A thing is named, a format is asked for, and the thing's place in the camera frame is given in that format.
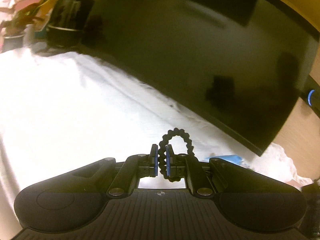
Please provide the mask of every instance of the blue light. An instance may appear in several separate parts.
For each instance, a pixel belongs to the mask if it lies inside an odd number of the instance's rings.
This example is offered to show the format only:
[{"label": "blue light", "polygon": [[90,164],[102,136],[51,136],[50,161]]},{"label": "blue light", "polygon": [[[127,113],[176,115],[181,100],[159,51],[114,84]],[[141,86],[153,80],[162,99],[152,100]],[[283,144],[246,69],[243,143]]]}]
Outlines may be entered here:
[{"label": "blue light", "polygon": [[310,98],[311,98],[311,95],[312,95],[312,93],[314,92],[315,90],[313,89],[313,90],[311,90],[310,92],[309,92],[309,95],[308,95],[308,103],[309,103],[309,106],[312,106],[311,105],[311,102],[310,102]]}]

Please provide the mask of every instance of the white sheet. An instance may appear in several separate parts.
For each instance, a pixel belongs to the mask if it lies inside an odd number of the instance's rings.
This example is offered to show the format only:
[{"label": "white sheet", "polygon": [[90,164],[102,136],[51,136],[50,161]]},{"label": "white sheet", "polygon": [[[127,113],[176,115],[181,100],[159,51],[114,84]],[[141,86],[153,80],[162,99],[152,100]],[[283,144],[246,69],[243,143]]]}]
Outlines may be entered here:
[{"label": "white sheet", "polygon": [[[199,160],[237,154],[274,179],[312,182],[297,176],[281,147],[272,144],[259,158],[185,107],[98,59],[75,52],[40,57],[17,49],[0,54],[0,63],[0,182],[11,206],[17,193],[33,183],[105,157],[124,161],[148,154],[175,127],[190,134]],[[171,143],[175,153],[186,151],[182,139]],[[161,179],[141,184],[166,187]]]}]

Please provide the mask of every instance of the ribbed black surface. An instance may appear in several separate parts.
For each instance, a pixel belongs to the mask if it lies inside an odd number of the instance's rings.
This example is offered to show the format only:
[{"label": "ribbed black surface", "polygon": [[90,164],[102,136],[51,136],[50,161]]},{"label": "ribbed black surface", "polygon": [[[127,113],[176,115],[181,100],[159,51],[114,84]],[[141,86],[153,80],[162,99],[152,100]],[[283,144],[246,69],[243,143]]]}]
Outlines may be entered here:
[{"label": "ribbed black surface", "polygon": [[213,201],[195,198],[186,189],[136,189],[128,198],[111,200],[83,228],[61,234],[25,229],[14,238],[31,239],[307,240],[295,229],[277,234],[246,231],[227,221]]}]

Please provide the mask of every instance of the potted plant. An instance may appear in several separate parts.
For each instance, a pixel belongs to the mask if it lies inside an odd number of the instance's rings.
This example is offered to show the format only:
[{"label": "potted plant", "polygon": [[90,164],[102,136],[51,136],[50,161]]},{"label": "potted plant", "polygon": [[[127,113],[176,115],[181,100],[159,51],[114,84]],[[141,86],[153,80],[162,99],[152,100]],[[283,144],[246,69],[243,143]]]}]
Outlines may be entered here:
[{"label": "potted plant", "polygon": [[11,8],[0,8],[0,12],[11,15],[11,20],[4,20],[0,23],[0,31],[5,28],[4,43],[2,52],[21,48],[23,46],[24,30],[28,24],[36,21],[43,21],[37,17],[42,5],[49,0],[14,0]]}]

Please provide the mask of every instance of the black container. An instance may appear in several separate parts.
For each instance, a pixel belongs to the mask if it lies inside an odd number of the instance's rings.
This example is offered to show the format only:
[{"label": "black container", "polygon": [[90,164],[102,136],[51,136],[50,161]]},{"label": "black container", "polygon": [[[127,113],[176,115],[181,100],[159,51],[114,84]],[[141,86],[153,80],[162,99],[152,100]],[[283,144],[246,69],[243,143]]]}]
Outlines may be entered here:
[{"label": "black container", "polygon": [[3,47],[1,52],[22,48],[24,33],[16,36],[4,36]]},{"label": "black container", "polygon": [[58,0],[47,26],[48,45],[70,48],[81,39],[94,0]]}]

